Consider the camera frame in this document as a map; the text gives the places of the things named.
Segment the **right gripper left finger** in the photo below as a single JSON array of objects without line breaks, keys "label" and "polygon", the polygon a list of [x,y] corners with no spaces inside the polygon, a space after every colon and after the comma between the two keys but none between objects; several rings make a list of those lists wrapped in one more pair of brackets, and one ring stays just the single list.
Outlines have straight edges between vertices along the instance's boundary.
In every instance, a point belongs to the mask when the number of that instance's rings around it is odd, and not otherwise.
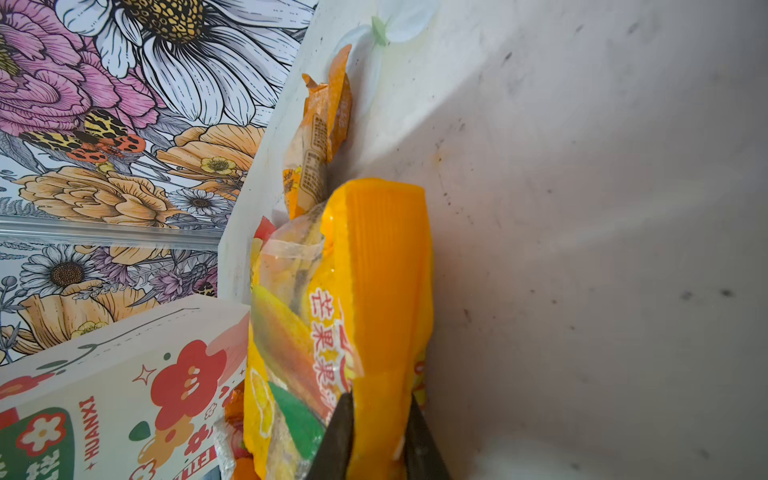
[{"label": "right gripper left finger", "polygon": [[353,394],[341,395],[306,480],[345,480],[354,441]]}]

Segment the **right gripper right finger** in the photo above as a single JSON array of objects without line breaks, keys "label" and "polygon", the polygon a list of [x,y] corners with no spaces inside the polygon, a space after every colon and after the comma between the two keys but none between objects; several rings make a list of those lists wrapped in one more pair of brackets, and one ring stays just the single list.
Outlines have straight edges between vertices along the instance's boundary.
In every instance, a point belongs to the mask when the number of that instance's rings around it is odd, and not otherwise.
[{"label": "right gripper right finger", "polygon": [[404,458],[408,480],[451,479],[414,395],[405,432]]}]

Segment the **yellow mango snack bag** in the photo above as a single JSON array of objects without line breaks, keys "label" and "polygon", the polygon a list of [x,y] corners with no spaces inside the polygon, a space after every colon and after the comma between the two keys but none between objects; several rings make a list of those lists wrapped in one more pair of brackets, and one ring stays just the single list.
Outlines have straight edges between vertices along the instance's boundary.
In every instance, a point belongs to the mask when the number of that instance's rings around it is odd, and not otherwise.
[{"label": "yellow mango snack bag", "polygon": [[345,183],[255,248],[244,443],[260,478],[306,478],[344,395],[353,426],[341,477],[405,477],[432,274],[423,188],[381,179]]}]

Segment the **white paper gift bag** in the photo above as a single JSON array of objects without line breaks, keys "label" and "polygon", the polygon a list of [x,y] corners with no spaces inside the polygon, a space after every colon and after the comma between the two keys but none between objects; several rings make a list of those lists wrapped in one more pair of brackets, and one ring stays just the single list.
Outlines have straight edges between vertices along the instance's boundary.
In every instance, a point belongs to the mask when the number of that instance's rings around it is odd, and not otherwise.
[{"label": "white paper gift bag", "polygon": [[190,296],[3,367],[2,477],[211,477],[249,313]]}]

